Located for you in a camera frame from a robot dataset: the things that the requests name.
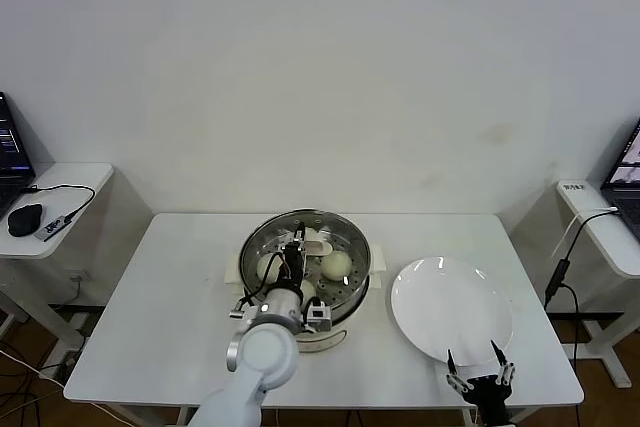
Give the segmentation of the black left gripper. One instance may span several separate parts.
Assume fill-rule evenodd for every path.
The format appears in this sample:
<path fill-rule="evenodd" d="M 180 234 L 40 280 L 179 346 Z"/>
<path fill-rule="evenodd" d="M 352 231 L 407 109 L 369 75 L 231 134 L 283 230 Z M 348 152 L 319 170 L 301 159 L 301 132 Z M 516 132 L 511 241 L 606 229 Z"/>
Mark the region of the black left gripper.
<path fill-rule="evenodd" d="M 286 288 L 301 290 L 305 272 L 305 254 L 302 252 L 306 236 L 306 225 L 300 221 L 297 227 L 297 242 L 289 242 L 279 247 L 284 255 L 279 282 Z"/>

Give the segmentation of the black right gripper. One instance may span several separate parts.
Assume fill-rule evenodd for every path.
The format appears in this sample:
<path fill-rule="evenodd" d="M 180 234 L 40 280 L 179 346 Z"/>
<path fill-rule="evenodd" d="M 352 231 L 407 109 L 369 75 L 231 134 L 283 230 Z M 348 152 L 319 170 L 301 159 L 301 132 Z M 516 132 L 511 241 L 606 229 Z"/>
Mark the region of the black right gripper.
<path fill-rule="evenodd" d="M 452 353 L 447 350 L 447 383 L 455 391 L 465 391 L 463 399 L 477 407 L 484 426 L 512 426 L 505 401 L 511 396 L 511 382 L 515 365 L 508 361 L 504 352 L 491 341 L 491 346 L 499 363 L 497 375 L 475 377 L 465 381 L 458 375 Z"/>

